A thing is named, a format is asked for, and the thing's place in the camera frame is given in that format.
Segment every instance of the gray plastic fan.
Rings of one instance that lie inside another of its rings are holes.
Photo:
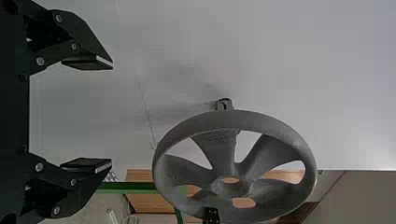
[[[234,162],[239,131],[262,133],[241,162]],[[166,154],[178,142],[191,138],[205,153],[213,169]],[[278,165],[301,161],[305,174],[298,184],[261,178]],[[299,207],[317,182],[317,166],[305,140],[278,119],[243,110],[207,112],[179,123],[162,139],[152,164],[161,195],[182,212],[204,217],[206,207],[219,209],[222,223],[256,223],[284,216]],[[224,177],[239,179],[224,183]],[[178,186],[202,188],[188,198]],[[249,197],[251,208],[236,208],[232,198]]]

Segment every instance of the black metal bracket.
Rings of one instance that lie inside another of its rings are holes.
[[[108,53],[77,15],[31,0],[0,0],[0,224],[70,217],[95,193],[111,160],[77,159],[58,167],[29,151],[30,76],[62,64],[107,70]]]
[[[203,224],[220,224],[219,210],[217,208],[206,207],[204,211]]]

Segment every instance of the fan hub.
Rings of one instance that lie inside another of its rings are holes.
[[[244,180],[235,183],[225,183],[223,178],[218,178],[211,190],[221,198],[230,200],[232,198],[242,198],[249,193],[250,185]]]

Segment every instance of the screw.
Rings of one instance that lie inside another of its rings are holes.
[[[73,43],[72,44],[72,50],[76,50],[78,47],[77,47],[77,44],[76,43]]]
[[[61,207],[60,206],[56,206],[53,209],[53,215],[58,216],[61,213]]]
[[[37,59],[35,59],[35,61],[39,66],[43,66],[44,64],[46,64],[46,61],[42,57],[38,57]]]
[[[59,15],[59,14],[55,16],[55,20],[56,20],[57,22],[63,22],[63,21],[64,21],[64,19],[62,19],[62,16]]]
[[[39,162],[36,166],[35,166],[35,171],[36,172],[41,172],[44,169],[44,165],[43,163]]]
[[[77,180],[76,179],[72,179],[72,181],[70,181],[70,185],[72,187],[74,187],[77,184]]]
[[[26,74],[20,74],[20,82],[27,82],[29,77]]]

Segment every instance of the wooden panel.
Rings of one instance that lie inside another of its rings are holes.
[[[173,206],[160,194],[129,194],[127,197],[136,213],[175,213]]]

